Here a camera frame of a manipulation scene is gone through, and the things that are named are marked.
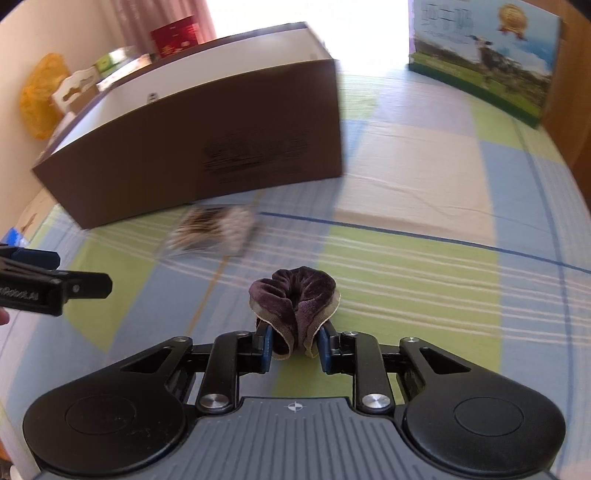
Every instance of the dark velvet scrunchie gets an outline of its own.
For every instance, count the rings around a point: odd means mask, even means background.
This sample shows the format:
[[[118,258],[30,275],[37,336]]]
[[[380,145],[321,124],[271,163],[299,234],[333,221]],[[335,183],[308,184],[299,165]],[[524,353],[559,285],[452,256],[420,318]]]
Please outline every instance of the dark velvet scrunchie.
[[[328,273],[310,267],[277,270],[272,278],[252,283],[250,305],[260,321],[273,327],[277,359],[292,352],[316,356],[314,337],[340,302],[336,283]]]

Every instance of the yellow bag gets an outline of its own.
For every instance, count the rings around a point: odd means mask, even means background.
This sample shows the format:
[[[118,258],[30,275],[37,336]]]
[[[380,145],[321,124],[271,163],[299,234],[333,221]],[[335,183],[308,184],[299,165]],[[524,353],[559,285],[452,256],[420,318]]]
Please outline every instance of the yellow bag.
[[[51,136],[63,113],[51,101],[51,95],[70,70],[59,53],[48,53],[37,64],[22,88],[19,101],[21,116],[32,136],[46,140]]]

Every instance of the white chair back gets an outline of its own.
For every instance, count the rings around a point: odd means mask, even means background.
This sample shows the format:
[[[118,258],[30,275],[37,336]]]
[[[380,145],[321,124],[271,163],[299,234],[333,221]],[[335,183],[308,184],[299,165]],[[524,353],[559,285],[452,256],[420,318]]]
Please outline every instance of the white chair back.
[[[95,67],[78,70],[63,80],[60,87],[52,95],[53,101],[62,112],[67,113],[69,105],[74,99],[99,81],[100,75]]]

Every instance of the plastic bag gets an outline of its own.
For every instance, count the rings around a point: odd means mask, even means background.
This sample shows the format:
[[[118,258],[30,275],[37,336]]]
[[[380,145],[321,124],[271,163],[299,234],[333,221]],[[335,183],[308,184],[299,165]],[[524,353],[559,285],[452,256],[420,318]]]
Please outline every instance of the plastic bag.
[[[194,205],[164,241],[161,256],[199,250],[241,255],[255,224],[247,205]]]
[[[29,75],[21,91],[19,110],[33,137],[46,140],[63,117],[51,96],[69,76],[64,57],[58,53],[45,55]]]

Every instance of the gray gripper base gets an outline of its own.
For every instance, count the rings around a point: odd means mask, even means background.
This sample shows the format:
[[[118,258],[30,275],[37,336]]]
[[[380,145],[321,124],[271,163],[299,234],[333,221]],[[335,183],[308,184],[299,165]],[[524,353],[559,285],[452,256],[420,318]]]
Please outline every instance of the gray gripper base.
[[[44,472],[42,480],[60,477]],[[189,438],[128,480],[452,480],[416,456],[387,419],[345,398],[245,398],[199,420]],[[530,480],[550,480],[538,473]]]

